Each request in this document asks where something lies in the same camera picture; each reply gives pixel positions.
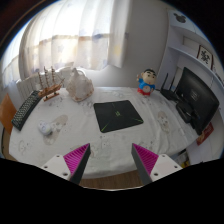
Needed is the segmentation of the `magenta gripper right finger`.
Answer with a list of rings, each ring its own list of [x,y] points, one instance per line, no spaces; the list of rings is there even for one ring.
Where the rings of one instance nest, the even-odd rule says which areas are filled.
[[[132,144],[131,154],[144,185],[182,169],[168,155],[157,155],[137,144]]]

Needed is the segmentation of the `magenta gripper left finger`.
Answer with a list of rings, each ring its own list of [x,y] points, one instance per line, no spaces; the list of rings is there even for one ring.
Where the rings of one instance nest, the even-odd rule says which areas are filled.
[[[74,184],[79,184],[90,153],[90,144],[85,144],[66,155],[55,155],[42,166],[42,169]]]

